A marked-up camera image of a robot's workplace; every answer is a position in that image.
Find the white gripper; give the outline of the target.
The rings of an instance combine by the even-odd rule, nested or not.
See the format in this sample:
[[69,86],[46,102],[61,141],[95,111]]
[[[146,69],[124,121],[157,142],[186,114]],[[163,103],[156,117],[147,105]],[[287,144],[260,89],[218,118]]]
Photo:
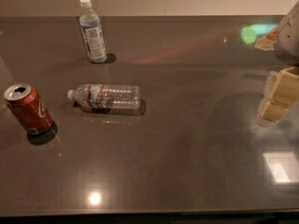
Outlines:
[[299,100],[299,2],[278,25],[275,55],[294,66],[268,75],[256,116],[257,124],[262,127],[278,123]]

